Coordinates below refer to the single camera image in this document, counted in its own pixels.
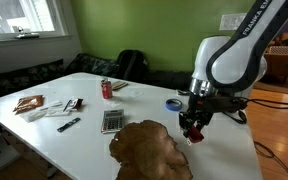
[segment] wrapper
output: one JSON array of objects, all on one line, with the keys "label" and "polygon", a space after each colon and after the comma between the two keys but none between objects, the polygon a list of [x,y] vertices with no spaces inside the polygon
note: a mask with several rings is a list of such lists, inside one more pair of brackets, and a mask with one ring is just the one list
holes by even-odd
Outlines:
[{"label": "wrapper", "polygon": [[28,110],[31,110],[40,106],[43,106],[42,95],[29,96],[29,97],[19,99],[13,112],[16,112],[16,114],[19,114],[19,113],[22,113],[22,112],[25,112],[25,111],[28,111]]},{"label": "wrapper", "polygon": [[69,100],[66,107],[64,108],[64,111],[78,110],[82,106],[82,102],[83,102],[83,99]]}]

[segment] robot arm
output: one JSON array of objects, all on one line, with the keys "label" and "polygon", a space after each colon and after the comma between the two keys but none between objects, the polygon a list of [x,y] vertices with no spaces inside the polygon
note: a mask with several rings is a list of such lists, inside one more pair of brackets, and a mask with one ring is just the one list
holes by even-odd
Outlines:
[{"label": "robot arm", "polygon": [[245,100],[233,96],[253,85],[265,48],[287,20],[288,0],[256,0],[232,38],[203,40],[192,75],[189,108],[180,113],[185,137],[199,142],[203,139],[200,131],[213,113],[246,108]]}]

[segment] red soda can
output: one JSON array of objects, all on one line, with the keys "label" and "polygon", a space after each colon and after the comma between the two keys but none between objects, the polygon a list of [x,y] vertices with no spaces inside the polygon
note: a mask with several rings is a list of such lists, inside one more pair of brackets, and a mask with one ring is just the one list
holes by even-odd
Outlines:
[{"label": "red soda can", "polygon": [[112,84],[107,78],[101,81],[102,95],[104,99],[111,99],[113,97]]}]

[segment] calculator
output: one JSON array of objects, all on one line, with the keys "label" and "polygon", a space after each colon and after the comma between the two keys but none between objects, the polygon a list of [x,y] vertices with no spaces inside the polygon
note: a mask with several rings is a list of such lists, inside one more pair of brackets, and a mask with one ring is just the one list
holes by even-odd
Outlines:
[{"label": "calculator", "polygon": [[124,110],[104,111],[102,133],[113,133],[121,130],[124,127]]}]

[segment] blue tape roll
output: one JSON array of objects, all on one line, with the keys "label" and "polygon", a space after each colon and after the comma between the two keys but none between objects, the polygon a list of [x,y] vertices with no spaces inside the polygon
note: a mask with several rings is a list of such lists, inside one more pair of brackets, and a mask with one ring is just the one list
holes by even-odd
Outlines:
[{"label": "blue tape roll", "polygon": [[171,111],[179,111],[182,109],[182,102],[178,99],[169,99],[165,103],[166,108]]}]

